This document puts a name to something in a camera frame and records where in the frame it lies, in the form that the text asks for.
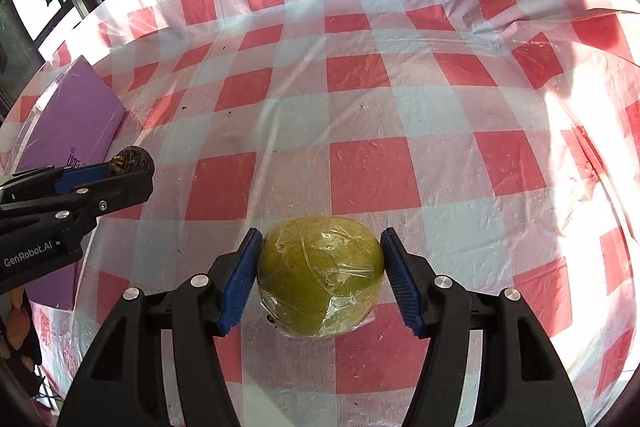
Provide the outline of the white box with purple rim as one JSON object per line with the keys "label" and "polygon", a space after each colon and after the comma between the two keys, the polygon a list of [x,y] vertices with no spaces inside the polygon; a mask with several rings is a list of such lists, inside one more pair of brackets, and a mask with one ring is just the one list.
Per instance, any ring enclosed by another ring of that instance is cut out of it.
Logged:
{"label": "white box with purple rim", "polygon": [[[7,173],[41,167],[102,164],[125,109],[85,57],[63,70],[35,101],[10,150]],[[33,303],[70,311],[80,262],[26,284]]]}

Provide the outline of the red white checkered tablecloth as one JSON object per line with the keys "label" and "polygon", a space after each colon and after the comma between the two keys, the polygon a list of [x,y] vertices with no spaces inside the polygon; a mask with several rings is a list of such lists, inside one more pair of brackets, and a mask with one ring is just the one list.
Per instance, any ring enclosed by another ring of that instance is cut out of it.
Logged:
{"label": "red white checkered tablecloth", "polygon": [[54,43],[12,38],[9,153],[85,57],[154,191],[103,218],[70,311],[37,307],[65,395],[122,292],[168,291],[249,228],[394,228],[460,284],[521,291],[588,424],[639,361],[638,0],[105,0]]}

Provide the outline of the yellow-green whole fruit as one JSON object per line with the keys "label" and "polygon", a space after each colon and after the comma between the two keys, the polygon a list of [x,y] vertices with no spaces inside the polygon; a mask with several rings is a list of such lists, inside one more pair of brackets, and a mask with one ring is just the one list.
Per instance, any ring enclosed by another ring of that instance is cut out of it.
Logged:
{"label": "yellow-green whole fruit", "polygon": [[290,337],[324,338],[370,319],[383,283],[384,256],[361,223],[310,216],[271,228],[258,259],[262,306]]}

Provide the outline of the small dark water chestnut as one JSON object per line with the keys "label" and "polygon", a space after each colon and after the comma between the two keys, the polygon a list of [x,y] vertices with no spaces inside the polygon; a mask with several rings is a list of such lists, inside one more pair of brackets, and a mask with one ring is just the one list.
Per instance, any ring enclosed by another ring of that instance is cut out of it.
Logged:
{"label": "small dark water chestnut", "polygon": [[142,147],[127,146],[108,162],[109,176],[123,176],[135,172],[143,172],[145,176],[150,178],[154,176],[154,160],[149,152]]}

